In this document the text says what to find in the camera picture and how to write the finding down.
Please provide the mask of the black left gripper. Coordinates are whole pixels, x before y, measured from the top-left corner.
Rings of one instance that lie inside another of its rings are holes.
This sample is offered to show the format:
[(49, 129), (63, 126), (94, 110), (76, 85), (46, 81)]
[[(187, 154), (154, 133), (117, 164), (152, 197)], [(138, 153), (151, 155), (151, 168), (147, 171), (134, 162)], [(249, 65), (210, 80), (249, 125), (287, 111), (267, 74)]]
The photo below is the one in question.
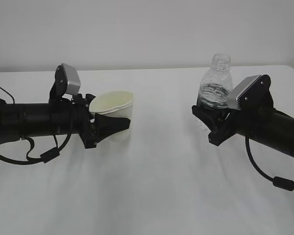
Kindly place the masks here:
[(93, 94), (82, 94), (72, 97), (73, 133), (78, 133), (85, 149), (96, 148), (97, 143), (108, 138), (114, 142), (126, 140), (130, 135), (131, 120), (126, 117), (108, 117), (95, 113), (95, 131), (89, 112), (89, 104), (96, 98)]

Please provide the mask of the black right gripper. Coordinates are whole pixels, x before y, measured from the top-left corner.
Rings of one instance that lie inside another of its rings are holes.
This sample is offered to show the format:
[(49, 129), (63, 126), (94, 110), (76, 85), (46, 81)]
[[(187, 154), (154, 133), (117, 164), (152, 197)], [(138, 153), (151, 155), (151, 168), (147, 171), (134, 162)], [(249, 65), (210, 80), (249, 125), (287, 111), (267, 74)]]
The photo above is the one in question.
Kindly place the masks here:
[(209, 133), (208, 140), (215, 146), (236, 134), (245, 136), (244, 111), (193, 105), (192, 114), (199, 120), (200, 128)]

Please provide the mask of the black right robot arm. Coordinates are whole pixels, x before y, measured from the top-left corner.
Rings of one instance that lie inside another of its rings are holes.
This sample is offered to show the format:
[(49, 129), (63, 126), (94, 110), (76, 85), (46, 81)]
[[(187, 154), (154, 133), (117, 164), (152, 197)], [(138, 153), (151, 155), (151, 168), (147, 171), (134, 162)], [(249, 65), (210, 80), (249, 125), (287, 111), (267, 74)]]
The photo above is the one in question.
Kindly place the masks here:
[(249, 76), (227, 96), (226, 109), (192, 106), (209, 142), (219, 146), (239, 134), (294, 158), (294, 118), (274, 108), (270, 85), (267, 74)]

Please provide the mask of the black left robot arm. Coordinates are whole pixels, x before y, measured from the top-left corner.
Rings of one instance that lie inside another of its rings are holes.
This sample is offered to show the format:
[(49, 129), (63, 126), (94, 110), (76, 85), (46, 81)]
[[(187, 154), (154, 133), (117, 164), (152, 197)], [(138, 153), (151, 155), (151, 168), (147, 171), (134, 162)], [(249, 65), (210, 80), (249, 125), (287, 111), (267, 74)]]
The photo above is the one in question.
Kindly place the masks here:
[(0, 99), (0, 144), (26, 137), (79, 134), (86, 149), (103, 139), (127, 130), (130, 119), (107, 117), (89, 112), (92, 94), (78, 94), (68, 100), (56, 98), (48, 103), (7, 104)]

